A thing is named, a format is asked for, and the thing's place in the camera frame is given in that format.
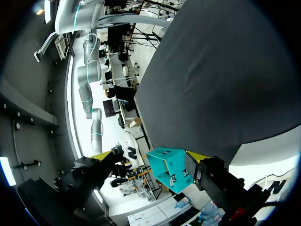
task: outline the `desk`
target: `desk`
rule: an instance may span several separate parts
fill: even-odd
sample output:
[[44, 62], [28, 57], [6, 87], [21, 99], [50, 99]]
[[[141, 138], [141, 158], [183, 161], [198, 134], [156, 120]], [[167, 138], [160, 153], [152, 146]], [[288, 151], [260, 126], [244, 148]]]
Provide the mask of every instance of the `desk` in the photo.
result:
[[[118, 53], [111, 53], [109, 48], [107, 48], [108, 50], [108, 58], [109, 58], [109, 62], [110, 62], [110, 68], [111, 68], [111, 73], [112, 73], [112, 82], [114, 85], [118, 85], [120, 84], [121, 82], [120, 81], [125, 81], [126, 78], [124, 77], [123, 75], [123, 71], [121, 70], [118, 74], [116, 74], [115, 70], [113, 69], [114, 67], [113, 66], [119, 66], [122, 68], [122, 64], [121, 62], [117, 59], [115, 61], [115, 59], [113, 59], [114, 57], [117, 57], [118, 56]], [[122, 107], [122, 101], [118, 100], [118, 103], [119, 103], [119, 106], [120, 106], [120, 113], [121, 113], [121, 116], [122, 116], [122, 119], [123, 119], [123, 122], [125, 125], [128, 125], [133, 119], [137, 118], [137, 114], [135, 112], [135, 110], [132, 110], [130, 112], [126, 112], [125, 109]]]

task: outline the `wire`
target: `wire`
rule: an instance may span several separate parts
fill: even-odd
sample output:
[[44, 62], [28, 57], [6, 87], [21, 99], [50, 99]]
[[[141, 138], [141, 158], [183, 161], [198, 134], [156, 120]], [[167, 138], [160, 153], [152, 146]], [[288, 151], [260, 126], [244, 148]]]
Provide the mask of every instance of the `wire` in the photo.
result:
[[133, 46], [139, 46], [139, 45], [151, 45], [150, 43], [140, 43], [140, 42], [138, 42], [138, 41], [136, 41], [136, 40], [132, 40], [132, 42], [137, 42], [137, 43], [134, 43], [134, 44], [132, 44], [132, 43], [130, 43], [130, 45], [133, 45]]
[[122, 84], [124, 84], [124, 83], [126, 83], [127, 81], [131, 81], [131, 80], [135, 80], [136, 78], [134, 78], [134, 79], [128, 79], [128, 80], [125, 80], [124, 82], [122, 82], [122, 83], [120, 83], [119, 85], [117, 85], [117, 86], [121, 86]]
[[14, 150], [15, 150], [15, 153], [16, 153], [16, 157], [17, 157], [18, 163], [19, 163], [19, 165], [21, 165], [20, 160], [19, 160], [19, 156], [18, 156], [18, 152], [17, 152], [17, 146], [16, 146], [15, 124], [14, 124], [14, 122], [12, 122], [12, 125], [13, 125], [13, 142], [14, 142]]
[[[97, 39], [98, 39], [98, 37], [97, 37], [97, 35], [94, 34], [94, 33], [88, 34], [87, 37], [90, 36], [90, 35], [93, 35], [93, 36], [95, 36], [95, 38], [96, 38], [95, 44], [94, 44], [94, 46], [93, 46], [93, 50], [94, 50], [94, 49], [95, 49], [95, 46], [96, 46], [96, 44], [97, 44]], [[90, 59], [90, 57], [91, 57], [91, 55], [92, 55], [92, 53], [93, 53], [93, 50], [91, 51], [91, 53], [90, 53], [90, 55], [89, 55], [89, 57], [88, 57], [88, 59], [87, 59], [87, 81], [88, 81], [88, 83], [89, 83], [88, 62], [89, 62], [89, 59]]]
[[148, 8], [156, 8], [156, 9], [159, 9], [159, 10], [163, 10], [163, 11], [166, 11], [166, 12], [168, 12], [168, 13], [171, 13], [171, 14], [174, 14], [175, 15], [175, 13], [173, 13], [173, 12], [170, 12], [170, 11], [168, 11], [168, 10], [166, 10], [166, 9], [163, 9], [163, 8], [159, 8], [159, 7], [148, 7]]
[[154, 13], [154, 12], [151, 12], [151, 11], [148, 11], [148, 10], [143, 10], [143, 9], [141, 9], [141, 11], [144, 11], [144, 12], [150, 12], [150, 13], [153, 13], [153, 14], [157, 15], [158, 18], [160, 17], [159, 14]]
[[145, 28], [142, 32], [145, 32], [147, 29], [149, 29], [151, 26], [149, 26], [148, 28]]
[[60, 80], [61, 80], [61, 79], [58, 79], [58, 80], [56, 80], [55, 82], [53, 82], [53, 81], [49, 81], [49, 82], [47, 83], [46, 90], [48, 90], [48, 89], [49, 89], [49, 83], [52, 83], [52, 84], [57, 84], [57, 83], [58, 83]]
[[59, 41], [55, 42], [55, 45], [56, 45], [57, 43], [59, 43], [61, 40], [65, 40], [66, 38], [60, 39]]
[[[12, 126], [13, 126], [13, 143], [14, 143], [14, 151], [15, 151], [15, 154], [16, 154], [17, 161], [18, 161], [19, 165], [21, 165], [20, 160], [19, 160], [19, 155], [18, 155], [18, 152], [17, 152], [17, 146], [16, 146], [15, 124], [14, 124], [14, 121], [12, 121]], [[24, 180], [24, 177], [23, 177], [23, 175], [22, 175], [22, 173], [21, 173], [21, 171], [20, 171], [20, 176], [21, 176], [21, 179], [22, 179], [23, 181], [25, 181], [25, 180]]]
[[[147, 38], [147, 36], [142, 32], [142, 31], [140, 31], [137, 27], [135, 27], [135, 29], [137, 29], [141, 34], [143, 34], [146, 38]], [[151, 44], [152, 44], [152, 46], [155, 48], [155, 49], [157, 49], [155, 46], [154, 46], [154, 44], [150, 41], [150, 40], [148, 40]]]
[[116, 27], [116, 26], [125, 25], [125, 24], [129, 24], [129, 23], [121, 23], [121, 24], [113, 24], [113, 25], [110, 25], [110, 26], [104, 26], [104, 27], [96, 27], [96, 29], [103, 29], [103, 28], [109, 28], [109, 27]]
[[79, 5], [79, 6], [77, 7], [77, 9], [76, 9], [76, 13], [75, 13], [75, 17], [74, 17], [74, 30], [76, 30], [76, 29], [75, 29], [75, 27], [76, 27], [76, 19], [77, 19], [77, 14], [79, 13], [79, 8], [80, 8], [80, 6], [81, 6], [81, 5]]
[[[103, 128], [103, 123], [101, 122], [102, 128]], [[103, 135], [103, 129], [102, 129], [102, 135]]]

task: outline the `cable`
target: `cable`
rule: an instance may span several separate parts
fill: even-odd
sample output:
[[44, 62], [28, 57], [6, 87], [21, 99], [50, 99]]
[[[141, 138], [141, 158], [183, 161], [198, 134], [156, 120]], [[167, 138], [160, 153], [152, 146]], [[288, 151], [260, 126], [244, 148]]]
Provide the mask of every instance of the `cable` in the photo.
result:
[[49, 81], [49, 82], [47, 83], [46, 90], [48, 90], [48, 89], [49, 89], [49, 83], [52, 83], [52, 84], [57, 84], [57, 83], [58, 83], [60, 80], [61, 80], [61, 79], [58, 79], [58, 80], [56, 80], [55, 82], [53, 82], [53, 81]]
[[[101, 122], [102, 128], [103, 128], [103, 122]], [[102, 129], [102, 135], [103, 135], [103, 129]]]
[[[15, 154], [16, 154], [17, 161], [18, 161], [19, 165], [21, 165], [20, 160], [19, 160], [19, 156], [18, 156], [18, 152], [17, 152], [17, 146], [16, 146], [15, 124], [14, 124], [14, 121], [12, 121], [12, 126], [13, 126], [13, 131], [12, 132], [13, 132], [14, 151], [15, 151]], [[20, 172], [20, 177], [21, 177], [21, 179], [23, 181], [25, 181], [21, 172]]]
[[[88, 34], [87, 37], [90, 36], [90, 35], [93, 35], [93, 36], [95, 36], [95, 38], [96, 38], [95, 44], [94, 44], [94, 46], [93, 46], [93, 50], [94, 50], [94, 49], [95, 49], [95, 46], [96, 46], [96, 44], [97, 44], [97, 39], [98, 39], [98, 37], [97, 37], [97, 35], [94, 34], [94, 33]], [[91, 55], [92, 55], [92, 53], [93, 53], [93, 50], [91, 51], [91, 53], [90, 53], [90, 55], [89, 55], [89, 57], [88, 57], [88, 59], [87, 59], [87, 81], [88, 81], [88, 83], [89, 83], [88, 62], [89, 62], [89, 59], [90, 59], [90, 57], [91, 57]]]
[[76, 19], [77, 19], [77, 14], [79, 13], [79, 8], [80, 8], [80, 6], [81, 6], [81, 5], [79, 5], [79, 6], [77, 7], [77, 9], [76, 9], [76, 13], [75, 13], [75, 17], [74, 17], [74, 30], [76, 30], [76, 29], [75, 29], [75, 27], [76, 27]]
[[57, 43], [59, 43], [61, 40], [65, 40], [66, 38], [60, 39], [59, 41], [55, 42], [55, 45], [56, 45]]
[[163, 9], [163, 8], [158, 8], [158, 7], [148, 7], [148, 8], [156, 8], [156, 9], [159, 9], [159, 10], [163, 10], [163, 11], [166, 11], [166, 12], [168, 12], [168, 13], [171, 13], [171, 14], [174, 14], [175, 15], [175, 13], [173, 13], [173, 12], [170, 12], [170, 11], [168, 11], [168, 10], [166, 10], [166, 9]]
[[129, 44], [129, 45], [133, 45], [133, 46], [139, 46], [139, 45], [151, 45], [150, 43], [140, 43], [140, 42], [138, 42], [138, 41], [136, 41], [136, 40], [132, 40], [131, 42], [137, 42], [137, 43], [134, 43], [134, 44], [132, 44], [132, 43], [128, 43], [128, 42], [126, 42], [126, 44]]
[[102, 18], [100, 18], [98, 21], [107, 19], [107, 18], [111, 18], [111, 17], [119, 17], [119, 16], [124, 16], [124, 15], [133, 15], [133, 13], [122, 13], [122, 14], [108, 14], [108, 15], [104, 15]]
[[145, 28], [142, 32], [145, 32], [147, 29], [149, 29], [151, 26], [149, 26], [148, 28]]
[[122, 83], [120, 83], [119, 85], [117, 85], [117, 86], [121, 86], [122, 84], [124, 84], [124, 83], [126, 83], [127, 81], [131, 81], [131, 80], [135, 80], [136, 78], [134, 78], [134, 79], [128, 79], [128, 80], [125, 80], [124, 82], [122, 82]]
[[20, 161], [19, 161], [19, 156], [18, 156], [18, 152], [17, 152], [17, 146], [16, 146], [16, 137], [15, 137], [15, 125], [14, 122], [12, 122], [13, 125], [13, 142], [14, 142], [14, 150], [15, 150], [15, 154], [18, 160], [19, 165], [21, 165]]
[[[142, 31], [140, 31], [137, 27], [135, 27], [135, 29], [137, 29], [141, 34], [143, 34], [146, 38], [147, 38], [147, 36], [142, 32]], [[152, 46], [155, 48], [155, 49], [157, 49], [155, 46], [154, 46], [154, 44], [150, 41], [150, 40], [148, 40], [151, 44], [152, 44]]]
[[143, 9], [141, 9], [141, 11], [144, 11], [144, 12], [150, 12], [150, 13], [153, 13], [153, 14], [157, 15], [158, 18], [160, 17], [159, 14], [154, 13], [154, 12], [151, 12], [151, 11], [148, 11], [148, 10], [143, 10]]
[[104, 27], [96, 27], [96, 29], [103, 29], [103, 28], [109, 28], [109, 27], [116, 27], [116, 26], [125, 25], [125, 24], [129, 24], [129, 23], [121, 23], [121, 24], [113, 24], [113, 25], [110, 25], [110, 26], [104, 26]]

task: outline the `water bottle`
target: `water bottle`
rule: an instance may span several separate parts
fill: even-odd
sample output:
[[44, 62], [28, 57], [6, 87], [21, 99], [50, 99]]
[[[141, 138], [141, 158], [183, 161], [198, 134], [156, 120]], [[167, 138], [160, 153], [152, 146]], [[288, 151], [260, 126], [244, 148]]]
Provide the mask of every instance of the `water bottle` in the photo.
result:
[[176, 203], [175, 208], [183, 208], [188, 203], [190, 203], [190, 199], [188, 197], [184, 197], [179, 202]]
[[213, 203], [213, 201], [210, 201], [201, 208], [201, 213], [203, 216], [211, 216], [212, 214], [214, 214], [216, 208], [217, 207]]
[[214, 213], [212, 213], [210, 216], [206, 216], [208, 218], [204, 218], [203, 216], [203, 224], [202, 226], [217, 226], [220, 220], [222, 219], [223, 212], [221, 209], [216, 208]]

